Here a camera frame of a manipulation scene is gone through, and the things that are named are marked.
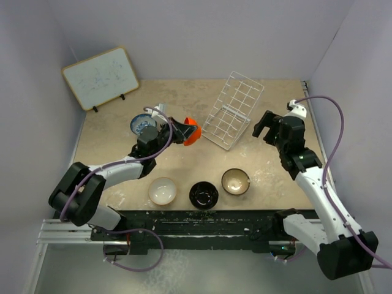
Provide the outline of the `orange plastic bowl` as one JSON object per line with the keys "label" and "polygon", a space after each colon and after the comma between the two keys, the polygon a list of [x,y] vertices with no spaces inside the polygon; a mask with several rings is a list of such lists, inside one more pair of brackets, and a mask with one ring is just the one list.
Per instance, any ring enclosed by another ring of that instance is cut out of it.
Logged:
{"label": "orange plastic bowl", "polygon": [[186,117],[184,120],[184,124],[188,124],[191,126],[196,126],[197,129],[192,133],[192,135],[183,143],[184,146],[190,146],[194,144],[202,135],[202,128],[199,124],[191,117]]}

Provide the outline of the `blue floral ceramic bowl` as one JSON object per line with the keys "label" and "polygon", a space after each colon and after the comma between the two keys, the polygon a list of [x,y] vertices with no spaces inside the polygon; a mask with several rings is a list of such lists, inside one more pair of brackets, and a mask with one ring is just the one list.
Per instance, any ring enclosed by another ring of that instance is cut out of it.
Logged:
{"label": "blue floral ceramic bowl", "polygon": [[145,127],[156,127],[156,121],[148,113],[135,116],[130,122],[130,129],[135,135],[140,135]]}

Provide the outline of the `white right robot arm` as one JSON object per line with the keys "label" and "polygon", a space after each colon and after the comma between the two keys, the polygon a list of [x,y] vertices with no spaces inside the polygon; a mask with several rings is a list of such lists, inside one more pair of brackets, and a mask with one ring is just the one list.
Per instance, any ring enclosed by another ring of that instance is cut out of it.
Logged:
{"label": "white right robot arm", "polygon": [[264,141],[276,147],[282,167],[306,194],[323,225],[318,228],[299,211],[287,209],[276,213],[273,235],[278,239],[292,236],[303,243],[330,280],[369,270],[379,241],[374,232],[361,228],[322,179],[320,159],[305,146],[303,119],[267,110],[254,126],[253,137],[264,128],[268,129]]}

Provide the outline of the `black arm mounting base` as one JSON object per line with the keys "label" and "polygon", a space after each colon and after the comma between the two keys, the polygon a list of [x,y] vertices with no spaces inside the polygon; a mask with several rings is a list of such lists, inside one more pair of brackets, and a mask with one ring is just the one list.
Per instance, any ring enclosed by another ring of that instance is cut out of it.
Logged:
{"label": "black arm mounting base", "polygon": [[109,234],[92,228],[110,255],[145,255],[150,249],[245,250],[293,253],[293,238],[278,232],[276,210],[122,210],[119,228]]}

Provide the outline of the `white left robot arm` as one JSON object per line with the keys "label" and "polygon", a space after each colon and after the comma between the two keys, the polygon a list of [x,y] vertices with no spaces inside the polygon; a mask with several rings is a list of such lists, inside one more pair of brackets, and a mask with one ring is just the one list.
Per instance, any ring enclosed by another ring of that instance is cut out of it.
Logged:
{"label": "white left robot arm", "polygon": [[103,191],[144,178],[156,166],[156,157],[172,143],[190,145],[200,135],[200,127],[189,118],[183,123],[169,118],[161,127],[145,127],[125,158],[95,166],[73,163],[51,193],[48,204],[60,213],[62,221],[78,227],[100,227],[112,240],[119,240],[126,234],[127,220],[117,210],[100,205]]}

